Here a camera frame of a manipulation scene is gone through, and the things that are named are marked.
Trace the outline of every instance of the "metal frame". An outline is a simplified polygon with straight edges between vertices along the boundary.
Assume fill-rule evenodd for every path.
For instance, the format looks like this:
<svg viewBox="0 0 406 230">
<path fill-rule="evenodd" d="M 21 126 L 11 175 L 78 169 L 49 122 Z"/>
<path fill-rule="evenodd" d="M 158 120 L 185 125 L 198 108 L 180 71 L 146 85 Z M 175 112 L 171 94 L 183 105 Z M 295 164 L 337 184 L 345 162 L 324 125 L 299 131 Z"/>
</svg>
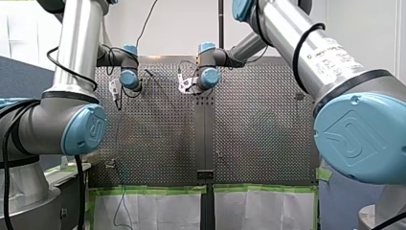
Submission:
<svg viewBox="0 0 406 230">
<path fill-rule="evenodd" d="M 187 97 L 190 100 L 187 100 L 188 103 L 191 105 L 191 112 L 192 112 L 192 122 L 193 122 L 193 141 L 192 143 L 194 145 L 194 162 L 195 162 L 195 171 L 193 172 L 193 177 L 195 178 L 194 181 L 191 181 L 191 183 L 151 183 L 148 185 L 159 185 L 159 186 L 182 186 L 182 185 L 206 185 L 208 187 L 208 191 L 206 194 L 202 195 L 201 198 L 201 229 L 202 230 L 213 230 L 215 229 L 215 218 L 214 218 L 214 188 L 213 185 L 215 183 L 215 153 L 214 153 L 214 148 L 215 148 L 215 142 L 214 142 L 214 130 L 215 130 L 215 120 L 216 120 L 216 107 L 219 106 L 219 100 L 218 100 L 218 93 L 219 90 L 221 90 L 221 85 L 220 87 L 217 87 L 214 89 L 214 91 L 210 94 L 207 94 L 207 96 L 185 96 L 182 95 L 177 88 L 177 66 L 174 67 L 174 64 L 177 65 L 177 63 L 180 62 L 180 60 L 190 60 L 190 61 L 195 61 L 194 57 L 139 57 L 140 60 L 140 73 L 144 72 L 145 66 L 154 66 L 151 70 L 153 71 L 159 71 L 159 68 L 164 68 L 166 73 L 168 73 L 168 70 L 170 72 L 173 72 L 172 75 L 172 81 L 173 81 L 173 88 L 168 89 L 170 90 L 170 95 L 174 92 L 176 92 L 179 97 Z M 291 76 L 291 73 L 288 72 L 289 68 L 285 64 L 285 62 L 280 58 L 280 57 L 264 57 L 257 61 L 256 63 L 250 63 L 250 65 L 258 65 L 258 66 L 268 66 L 270 63 L 277 64 L 279 67 L 278 68 L 283 68 L 283 79 L 286 78 L 288 85 L 290 85 L 290 81 L 292 82 L 292 87 L 297 87 L 296 84 L 294 83 L 293 77 Z M 191 76 L 192 75 L 192 70 L 190 70 L 190 74 L 186 73 L 184 76 Z M 101 102 L 103 103 L 104 107 L 106 107 L 107 112 L 109 112 L 109 109 L 114 109 L 113 103 L 112 103 L 112 98 L 110 96 L 110 93 L 108 92 L 108 85 L 103 85 L 103 83 L 106 81 L 111 81 L 111 79 L 114 78 L 114 76 L 110 77 L 108 80 L 102 80 L 99 82 L 101 83 L 101 89 L 98 92 L 100 95 L 98 95 L 101 99 Z M 167 83 L 165 84 L 164 87 L 170 87 L 171 84 Z M 308 111 L 303 111 L 303 113 L 308 112 L 308 117 L 311 117 L 311 107 L 312 103 L 308 103 Z M 141 107 L 135 107 L 133 108 L 133 111 L 137 111 L 137 109 L 142 109 Z M 308 133 L 309 140 L 311 140 L 311 130 L 312 128 L 308 129 L 310 133 Z M 107 133 L 106 136 L 106 142 L 108 143 L 109 141 L 112 141 L 112 135 L 109 135 Z M 279 185 L 294 185 L 294 186 L 300 186 L 300 185 L 317 185 L 316 182 L 316 168 L 318 167 L 318 162 L 319 162 L 319 156 L 317 153 L 317 150 L 314 146 L 314 144 L 310 145 L 310 149 L 312 152 L 311 155 L 311 161 L 309 162 L 309 173 L 308 176 L 311 177 L 308 180 L 301 180 L 301 181 L 286 181 L 286 180 L 272 180 L 272 181 L 259 181 L 259 180 L 252 180 L 252 181 L 227 181 L 227 183 L 273 183 L 273 184 L 279 184 Z M 92 168 L 91 173 L 90 173 L 90 187 L 98 187 L 101 185 L 101 183 L 97 183 L 95 179 L 100 178 L 98 173 L 105 173 L 109 172 L 104 176 L 104 178 L 112 179 L 112 183 L 110 185 L 107 185 L 105 183 L 102 183 L 103 186 L 114 186 L 117 184 L 120 184 L 120 181 L 118 180 L 119 177 L 117 176 L 117 172 L 115 170 L 106 170 L 106 169 L 101 169 L 105 167 L 110 167 L 108 156 L 106 155 L 101 155 L 101 163 L 98 166 L 95 166 Z M 125 159 L 129 160 L 126 164 L 131 164 L 131 160 L 137 161 L 139 159 L 133 158 L 133 159 Z M 112 168 L 116 168 L 116 164 L 113 162 Z"/>
</svg>

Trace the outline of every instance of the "wire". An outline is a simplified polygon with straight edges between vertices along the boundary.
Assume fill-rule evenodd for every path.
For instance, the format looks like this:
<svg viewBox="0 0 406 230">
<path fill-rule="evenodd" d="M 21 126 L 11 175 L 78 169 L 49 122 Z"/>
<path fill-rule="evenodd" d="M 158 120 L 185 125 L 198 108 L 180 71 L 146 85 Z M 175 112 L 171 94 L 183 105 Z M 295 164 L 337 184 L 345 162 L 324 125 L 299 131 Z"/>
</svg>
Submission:
<svg viewBox="0 0 406 230">
<path fill-rule="evenodd" d="M 32 107 L 36 106 L 39 104 L 38 100 L 28 100 L 28 101 L 23 101 L 21 103 L 15 103 L 11 105 L 10 107 L 6 107 L 5 109 L 1 110 L 0 113 L 0 118 L 8 114 L 9 112 L 19 108 L 23 107 L 19 112 L 16 113 L 14 118 L 11 121 L 10 126 L 7 128 L 4 137 L 3 137 L 3 146 L 2 146 L 2 151 L 3 151 L 3 162 L 4 162 L 4 195 L 3 195 L 3 212 L 4 212 L 4 220 L 6 223 L 6 227 L 8 230 L 13 230 L 14 228 L 12 227 L 11 223 L 11 218 L 10 218 L 10 213 L 9 213 L 9 198 L 10 198 L 10 164 L 9 164 L 9 139 L 12 130 L 14 127 L 17 125 L 17 123 L 20 121 L 21 117 Z"/>
<path fill-rule="evenodd" d="M 259 57 L 256 57 L 256 58 L 254 58 L 254 59 L 252 59 L 252 60 L 248 60 L 248 59 L 247 59 L 247 60 L 239 60 L 239 59 L 235 58 L 235 57 L 233 56 L 233 49 L 234 49 L 235 47 L 233 47 L 233 48 L 231 49 L 231 51 L 229 52 L 229 55 L 231 56 L 230 61 L 231 61 L 231 63 L 233 63 L 233 60 L 236 60 L 236 61 L 241 62 L 241 63 L 252 63 L 252 62 L 256 62 L 257 60 L 261 59 L 261 58 L 265 55 L 266 51 L 268 50 L 268 47 L 269 47 L 269 46 L 266 46 L 265 49 L 263 49 L 263 52 L 262 52 L 262 54 L 260 54 Z"/>
<path fill-rule="evenodd" d="M 255 58 L 255 59 L 252 59 L 252 60 L 247 60 L 246 63 L 256 62 L 257 60 L 261 59 L 265 55 L 266 51 L 268 50 L 268 47 L 269 46 L 265 47 L 265 49 L 263 50 L 262 54 L 260 54 L 259 57 Z"/>
<path fill-rule="evenodd" d="M 78 168 L 79 176 L 79 221 L 78 221 L 78 230 L 82 230 L 84 227 L 84 212 L 85 212 L 85 196 L 86 188 L 84 187 L 84 175 L 83 168 L 81 166 L 81 159 L 79 155 L 75 156 L 75 161 Z"/>
<path fill-rule="evenodd" d="M 69 74 L 73 75 L 74 77 L 78 77 L 78 78 L 80 78 L 80 79 L 83 79 L 83 80 L 85 80 L 85 81 L 88 81 L 88 82 L 92 83 L 92 84 L 93 84 L 93 91 L 96 91 L 96 90 L 98 89 L 98 84 L 97 84 L 94 80 L 92 80 L 92 79 L 90 79 L 90 78 L 88 78 L 88 77 L 85 77 L 85 76 L 83 76 L 83 75 L 81 75 L 81 74 L 78 74 L 77 72 L 75 72 L 75 71 L 73 71 L 73 70 L 71 70 L 71 69 L 69 69 L 69 68 L 63 66 L 63 65 L 60 64 L 57 60 L 55 60 L 55 59 L 53 59 L 53 58 L 51 57 L 51 53 L 57 51 L 58 48 L 59 48 L 59 47 L 56 46 L 54 49 L 48 51 L 48 52 L 47 52 L 47 58 L 48 58 L 54 65 L 56 65 L 57 67 L 61 68 L 61 69 L 64 70 L 64 71 L 68 72 Z"/>
<path fill-rule="evenodd" d="M 374 227 L 372 230 L 382 230 L 385 229 L 386 227 L 389 227 L 390 225 L 402 220 L 406 218 L 406 212 L 401 213 L 399 215 L 394 216 L 393 218 L 390 218 L 388 220 L 386 220 L 385 222 L 377 225 L 376 227 Z"/>
<path fill-rule="evenodd" d="M 120 152 L 120 151 L 121 151 L 120 148 L 119 148 L 119 140 L 118 140 L 118 138 L 119 138 L 119 132 L 120 132 L 120 124 L 122 123 L 122 122 L 121 122 L 121 119 L 122 119 L 122 117 L 124 116 L 124 114 L 125 114 L 125 109 L 124 109 L 124 113 L 121 114 L 121 116 L 119 117 L 119 120 L 117 121 L 116 134 L 115 134 L 115 138 L 114 138 L 114 141 L 115 141 L 115 148 L 116 148 L 116 151 L 117 151 L 117 152 Z M 124 180 L 123 180 L 122 174 L 120 173 L 119 167 L 117 167 L 117 174 L 119 175 L 120 182 L 121 182 L 121 184 L 122 184 L 122 198 L 120 199 L 119 205 L 117 206 L 116 212 L 115 212 L 115 214 L 114 214 L 113 225 L 114 225 L 115 227 L 126 227 L 126 228 L 128 228 L 129 230 L 133 230 L 133 228 L 132 228 L 131 215 L 130 215 L 130 213 L 129 213 L 129 211 L 128 211 L 126 205 L 125 205 L 124 196 L 125 196 L 125 193 L 126 193 L 126 188 L 125 188 L 125 186 L 124 186 Z M 122 206 L 122 204 L 123 204 L 123 206 L 124 206 L 124 208 L 125 208 L 125 212 L 126 212 L 126 214 L 127 214 L 127 216 L 128 216 L 129 222 L 130 222 L 129 225 L 128 225 L 128 224 L 125 224 L 125 223 L 117 223 L 117 222 L 116 222 L 116 221 L 117 221 L 117 215 L 118 215 L 118 213 L 119 213 L 119 210 L 120 210 L 120 207 Z"/>
<path fill-rule="evenodd" d="M 128 228 L 128 229 L 130 229 L 130 230 L 134 230 L 134 229 L 132 228 L 132 226 L 130 226 L 130 225 L 128 225 L 128 224 L 125 224 L 125 223 L 117 223 L 117 222 L 116 222 L 116 220 L 117 220 L 117 215 L 119 214 L 120 207 L 121 207 L 122 204 L 123 204 L 123 206 L 124 206 L 124 208 L 125 208 L 125 211 L 126 211 L 126 213 L 127 213 L 127 216 L 128 216 L 128 218 L 129 218 L 129 220 L 130 220 L 130 224 L 132 225 L 131 215 L 129 214 L 129 211 L 128 211 L 126 205 L 125 205 L 125 199 L 124 199 L 125 191 L 126 191 L 125 186 L 122 185 L 122 198 L 120 199 L 119 206 L 117 207 L 116 212 L 114 213 L 113 225 L 114 225 L 115 227 L 126 227 L 126 228 Z"/>
<path fill-rule="evenodd" d="M 152 11 L 153 11 L 153 9 L 155 8 L 155 5 L 156 5 L 157 2 L 158 2 L 158 0 L 155 0 L 155 2 L 153 2 L 153 4 L 152 4 L 151 9 L 149 10 L 149 14 L 148 14 L 147 20 L 146 20 L 146 22 L 144 23 L 144 27 L 143 27 L 143 29 L 142 29 L 142 31 L 141 31 L 141 34 L 140 34 L 140 36 L 139 36 L 138 39 L 137 39 L 137 47 L 138 47 L 138 43 L 140 42 L 141 37 L 143 37 L 144 31 L 146 30 L 147 22 L 148 22 L 149 18 L 151 17 Z"/>
</svg>

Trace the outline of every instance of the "perforated metal panel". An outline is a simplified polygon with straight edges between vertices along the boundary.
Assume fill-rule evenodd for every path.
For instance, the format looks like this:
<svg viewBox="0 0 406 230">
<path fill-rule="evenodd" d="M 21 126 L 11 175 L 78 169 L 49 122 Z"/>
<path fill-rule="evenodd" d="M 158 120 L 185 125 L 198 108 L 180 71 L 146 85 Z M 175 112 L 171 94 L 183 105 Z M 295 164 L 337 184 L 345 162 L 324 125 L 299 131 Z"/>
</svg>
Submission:
<svg viewBox="0 0 406 230">
<path fill-rule="evenodd" d="M 309 185 L 312 100 L 277 57 L 226 71 L 215 92 L 215 183 Z"/>
<path fill-rule="evenodd" d="M 136 99 L 124 97 L 122 111 L 108 91 L 108 82 L 118 77 L 119 68 L 111 77 L 104 68 L 97 70 L 98 97 L 108 126 L 101 162 L 91 170 L 90 186 L 194 185 L 194 103 L 177 90 L 178 61 L 140 58 L 140 62 L 142 94 Z M 148 75 L 146 68 L 156 76 Z"/>
<path fill-rule="evenodd" d="M 295 99 L 301 90 L 281 58 L 264 57 L 242 69 L 227 69 L 209 99 L 178 92 L 181 59 L 193 60 L 140 58 L 143 93 L 124 99 L 121 112 L 107 89 L 119 70 L 108 77 L 98 69 L 98 97 L 109 125 L 101 162 L 90 174 L 91 187 L 195 185 L 196 171 L 210 169 L 214 183 L 315 181 L 318 155 L 311 149 L 312 101 L 308 96 Z M 148 76 L 145 68 L 156 77 Z M 184 76 L 192 72 L 186 70 Z"/>
</svg>

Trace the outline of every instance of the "black cable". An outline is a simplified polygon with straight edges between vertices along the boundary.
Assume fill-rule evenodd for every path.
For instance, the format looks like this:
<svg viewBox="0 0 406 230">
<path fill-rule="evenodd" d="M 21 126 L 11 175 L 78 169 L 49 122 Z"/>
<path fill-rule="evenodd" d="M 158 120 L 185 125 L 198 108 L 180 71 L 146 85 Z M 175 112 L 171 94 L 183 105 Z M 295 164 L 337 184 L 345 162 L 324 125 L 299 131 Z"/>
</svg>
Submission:
<svg viewBox="0 0 406 230">
<path fill-rule="evenodd" d="M 4 162 L 4 194 L 3 194 L 3 212 L 4 212 L 4 221 L 6 223 L 6 227 L 8 230 L 13 230 L 14 228 L 12 227 L 11 219 L 10 219 L 10 213 L 9 213 L 9 198 L 10 198 L 10 162 L 9 162 L 9 139 L 12 130 L 14 129 L 15 125 L 19 122 L 21 117 L 32 107 L 36 106 L 39 104 L 38 100 L 29 100 L 29 101 L 23 101 L 20 103 L 15 103 L 9 107 L 6 107 L 5 109 L 1 110 L 0 113 L 0 119 L 8 114 L 9 112 L 19 108 L 23 107 L 17 114 L 14 116 L 12 119 L 10 126 L 6 130 L 4 137 L 3 137 L 3 146 L 2 146 L 2 151 L 3 151 L 3 162 Z"/>
<path fill-rule="evenodd" d="M 130 226 L 130 225 L 128 225 L 128 224 L 125 224 L 125 223 L 117 223 L 117 222 L 116 222 L 116 221 L 117 221 L 117 215 L 119 214 L 120 207 L 121 207 L 122 204 L 123 204 L 123 206 L 124 206 L 124 208 L 125 208 L 125 211 L 126 211 L 126 213 L 127 213 L 127 216 L 128 216 L 128 218 L 130 219 L 130 223 L 132 224 L 131 215 L 129 214 L 129 211 L 128 211 L 126 205 L 125 205 L 124 196 L 125 196 L 125 186 L 122 185 L 122 198 L 120 199 L 119 206 L 117 207 L 116 212 L 114 213 L 113 225 L 114 225 L 115 227 L 126 227 L 126 228 L 128 228 L 128 229 L 130 229 L 130 230 L 133 230 L 132 226 Z"/>
<path fill-rule="evenodd" d="M 148 14 L 147 20 L 146 20 L 146 22 L 144 23 L 144 27 L 143 27 L 143 29 L 141 30 L 141 34 L 140 34 L 140 36 L 139 36 L 138 39 L 137 39 L 137 48 L 138 48 L 138 43 L 140 43 L 140 39 L 141 39 L 141 37 L 143 36 L 144 31 L 146 30 L 147 22 L 148 22 L 149 18 L 151 17 L 152 11 L 153 11 L 153 9 L 155 8 L 155 5 L 156 5 L 157 2 L 158 2 L 158 0 L 155 0 L 155 2 L 153 2 L 153 4 L 152 4 L 151 9 L 149 10 L 149 14 Z"/>
<path fill-rule="evenodd" d="M 372 230 L 382 230 L 385 229 L 386 227 L 389 227 L 390 225 L 402 220 L 402 219 L 406 219 L 406 212 L 401 213 L 399 215 L 394 216 L 393 218 L 390 218 L 388 220 L 386 220 L 385 222 L 377 225 L 376 227 L 374 227 Z"/>
<path fill-rule="evenodd" d="M 120 124 L 122 124 L 122 118 L 123 118 L 124 114 L 125 114 L 125 110 L 124 110 L 124 113 L 122 113 L 121 116 L 119 117 L 119 120 L 117 121 L 117 128 L 116 128 L 116 133 L 115 133 L 115 138 L 114 138 L 115 148 L 116 148 L 116 151 L 118 153 L 121 152 L 121 149 L 119 148 L 119 140 L 118 139 L 119 139 L 119 132 L 120 132 Z M 125 205 L 124 196 L 125 196 L 126 188 L 125 188 L 125 185 L 124 185 L 124 179 L 122 177 L 122 174 L 120 173 L 119 167 L 116 167 L 116 169 L 117 169 L 117 174 L 118 174 L 118 176 L 120 178 L 120 183 L 122 185 L 122 198 L 120 199 L 119 205 L 117 206 L 116 212 L 114 214 L 113 225 L 115 227 L 126 227 L 129 230 L 133 230 L 131 215 L 130 215 L 130 213 L 129 213 L 126 205 Z M 126 214 L 128 216 L 129 222 L 130 222 L 129 225 L 126 224 L 126 223 L 117 223 L 116 222 L 117 221 L 117 215 L 119 213 L 119 210 L 120 210 L 120 207 L 121 207 L 122 204 L 124 206 L 125 212 L 126 212 Z"/>
<path fill-rule="evenodd" d="M 82 230 L 84 227 L 84 212 L 85 212 L 85 199 L 86 199 L 86 188 L 84 184 L 83 168 L 81 166 L 81 159 L 79 155 L 75 156 L 75 161 L 78 168 L 79 176 L 79 220 L 78 220 L 78 230 Z"/>
<path fill-rule="evenodd" d="M 80 78 L 80 79 L 83 79 L 83 80 L 85 80 L 85 81 L 89 81 L 90 83 L 92 83 L 92 84 L 93 84 L 93 91 L 96 91 L 96 89 L 98 89 L 98 84 L 97 84 L 94 80 L 92 80 L 92 79 L 90 79 L 90 78 L 88 78 L 88 77 L 85 77 L 85 76 L 83 76 L 83 75 L 81 75 L 81 74 L 78 74 L 77 72 L 75 72 L 75 71 L 73 71 L 73 70 L 71 70 L 71 69 L 69 69 L 69 68 L 63 66 L 63 65 L 60 64 L 57 60 L 55 60 L 55 59 L 53 59 L 53 58 L 51 57 L 51 53 L 57 51 L 57 49 L 58 49 L 58 47 L 56 46 L 54 49 L 48 51 L 48 52 L 47 52 L 47 58 L 48 58 L 54 65 L 56 65 L 57 67 L 61 68 L 61 69 L 64 70 L 64 71 L 68 72 L 69 74 L 71 74 L 71 75 L 73 75 L 73 76 L 75 76 L 75 77 L 78 77 L 78 78 Z"/>
<path fill-rule="evenodd" d="M 301 39 L 298 42 L 298 45 L 295 48 L 295 52 L 293 54 L 293 60 L 292 60 L 292 70 L 293 70 L 293 75 L 295 76 L 296 83 L 299 84 L 301 89 L 308 94 L 307 90 L 305 89 L 304 84 L 301 81 L 301 78 L 299 76 L 299 55 L 302 50 L 302 46 L 304 45 L 305 41 L 307 40 L 308 36 L 317 30 L 325 30 L 326 25 L 324 23 L 316 23 L 313 26 L 310 27 L 304 34 L 302 35 Z"/>
<path fill-rule="evenodd" d="M 263 50 L 262 54 L 260 54 L 259 57 L 252 59 L 252 60 L 247 60 L 246 63 L 256 62 L 257 60 L 261 59 L 265 55 L 266 51 L 268 50 L 268 47 L 269 46 L 265 47 L 265 49 Z"/>
</svg>

